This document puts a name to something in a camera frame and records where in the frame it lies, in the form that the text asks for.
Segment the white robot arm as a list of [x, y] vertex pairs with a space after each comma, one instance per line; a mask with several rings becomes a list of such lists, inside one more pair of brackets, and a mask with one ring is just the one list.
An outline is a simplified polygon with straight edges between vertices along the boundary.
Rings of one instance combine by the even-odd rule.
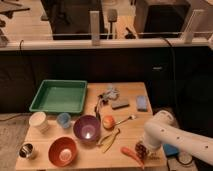
[[173, 123], [170, 112], [157, 112], [144, 124], [144, 146], [154, 152], [163, 143], [170, 144], [213, 166], [213, 138], [175, 128]]

